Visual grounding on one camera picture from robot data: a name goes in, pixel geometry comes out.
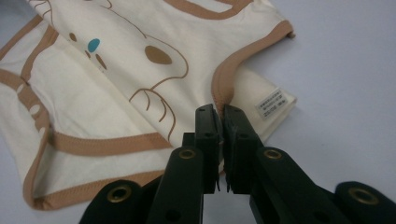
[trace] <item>clothing label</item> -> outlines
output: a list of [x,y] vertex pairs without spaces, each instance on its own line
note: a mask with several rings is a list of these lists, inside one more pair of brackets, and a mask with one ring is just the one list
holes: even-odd
[[280,88],[276,88],[267,98],[256,105],[256,109],[263,119],[267,119],[272,114],[282,108],[288,102]]

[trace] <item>baby garment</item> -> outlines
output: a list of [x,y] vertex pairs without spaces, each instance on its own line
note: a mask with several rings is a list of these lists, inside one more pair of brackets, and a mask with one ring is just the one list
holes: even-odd
[[264,141],[295,104],[260,114],[277,88],[240,66],[292,34],[266,0],[28,2],[39,17],[0,51],[0,131],[35,209],[161,175],[201,105],[240,107]]

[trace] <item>brown piping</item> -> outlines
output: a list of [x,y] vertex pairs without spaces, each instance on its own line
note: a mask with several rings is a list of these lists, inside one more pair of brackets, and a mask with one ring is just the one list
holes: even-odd
[[29,171],[23,181],[23,198],[24,200],[31,205],[35,206],[35,199],[33,197],[34,191],[34,183],[35,177],[37,174],[38,166],[40,164],[42,155],[44,153],[44,149],[48,142],[49,137],[49,129],[50,129],[50,119],[47,109],[41,104],[38,97],[35,95],[33,90],[18,76],[13,75],[12,73],[0,69],[0,82],[8,85],[14,91],[22,85],[23,88],[17,92],[18,98],[21,103],[26,107],[27,110],[30,109],[32,105],[39,105],[40,110],[36,113],[36,116],[33,117],[35,120],[35,128],[38,133],[41,133],[41,141],[40,146],[38,148],[35,159],[29,168]]
[[152,171],[137,175],[127,175],[116,178],[99,180],[84,185],[75,186],[70,189],[60,190],[44,197],[35,199],[34,208],[39,210],[55,210],[76,203],[83,203],[91,200],[99,190],[106,184],[124,179],[131,180],[140,186],[146,185],[151,180],[162,175],[163,171]]
[[39,16],[32,18],[22,29],[20,29],[1,49],[0,60],[18,43],[27,33],[33,30],[43,19]]
[[290,35],[292,31],[291,24],[288,21],[282,21],[268,36],[238,50],[218,66],[212,78],[212,96],[221,117],[224,105],[229,104],[233,99],[233,76],[239,64],[258,51]]
[[29,57],[26,60],[26,64],[22,68],[21,78],[23,78],[23,80],[25,80],[26,82],[29,81],[35,58],[44,49],[47,49],[50,46],[52,46],[53,43],[55,43],[56,39],[58,38],[58,35],[59,35],[58,32],[56,32],[52,27],[48,26],[46,33],[44,33],[43,35],[43,38],[37,44],[33,52],[29,55]]
[[172,147],[159,133],[111,139],[82,139],[55,132],[50,142],[58,150],[80,156],[108,156]]
[[244,9],[252,0],[239,0],[239,1],[220,1],[226,4],[233,5],[232,8],[223,11],[215,12],[208,10],[204,7],[196,5],[188,0],[164,0],[166,3],[172,7],[177,8],[180,11],[191,14],[192,16],[206,19],[206,20],[225,20],[231,18],[232,16],[238,14],[242,9]]

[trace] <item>teal spot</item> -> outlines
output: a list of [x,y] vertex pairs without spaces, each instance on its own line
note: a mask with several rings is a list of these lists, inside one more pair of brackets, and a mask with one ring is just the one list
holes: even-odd
[[100,40],[95,38],[93,40],[90,41],[90,43],[88,43],[88,51],[90,53],[96,51],[96,49],[99,47],[100,44]]

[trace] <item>white background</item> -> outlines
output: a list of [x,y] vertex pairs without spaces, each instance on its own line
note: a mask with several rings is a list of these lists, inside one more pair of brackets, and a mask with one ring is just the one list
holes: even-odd
[[[267,146],[287,151],[316,184],[368,184],[396,201],[396,1],[273,0],[297,36],[247,66],[298,97]],[[35,13],[0,0],[0,47]],[[247,196],[205,196],[204,223],[255,223]],[[78,223],[87,203],[29,208],[0,136],[0,223]]]

